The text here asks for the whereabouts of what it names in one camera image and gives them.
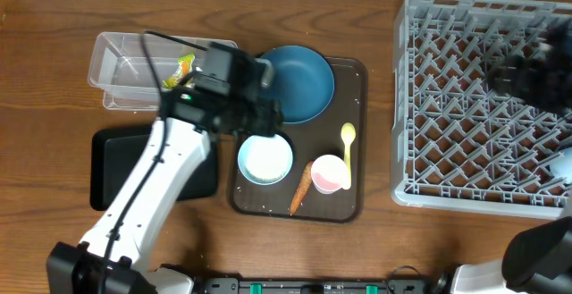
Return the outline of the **yellow green snack wrapper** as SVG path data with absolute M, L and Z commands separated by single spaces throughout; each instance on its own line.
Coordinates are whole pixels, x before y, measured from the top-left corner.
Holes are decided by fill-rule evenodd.
M 194 54 L 184 55 L 178 58 L 178 68 L 167 80 L 163 81 L 163 88 L 171 89 L 176 87 L 184 76 L 193 71 L 193 63 L 196 59 Z

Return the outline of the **light blue cup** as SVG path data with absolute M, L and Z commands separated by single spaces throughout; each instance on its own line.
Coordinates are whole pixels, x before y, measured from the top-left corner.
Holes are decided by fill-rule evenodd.
M 562 179 L 565 184 L 572 181 L 572 148 L 559 151 L 560 157 L 550 164 L 550 171 L 555 179 Z

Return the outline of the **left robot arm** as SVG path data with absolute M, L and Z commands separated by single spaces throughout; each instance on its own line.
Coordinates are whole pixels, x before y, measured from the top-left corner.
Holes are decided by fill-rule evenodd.
M 150 271 L 159 231 L 193 172 L 208 158 L 214 133 L 272 137 L 278 101 L 257 93 L 228 96 L 177 87 L 162 97 L 146 147 L 113 203 L 80 243 L 55 245 L 46 260 L 52 293 L 191 293 L 192 277 Z

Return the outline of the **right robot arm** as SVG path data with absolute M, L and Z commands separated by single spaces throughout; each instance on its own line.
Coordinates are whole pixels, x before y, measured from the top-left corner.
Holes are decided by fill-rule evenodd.
M 547 30 L 541 50 L 542 60 L 506 59 L 489 73 L 487 84 L 499 95 L 562 116 L 571 108 L 571 21 Z M 502 259 L 461 265 L 440 282 L 444 293 L 569 293 L 571 205 L 557 220 L 520 232 Z

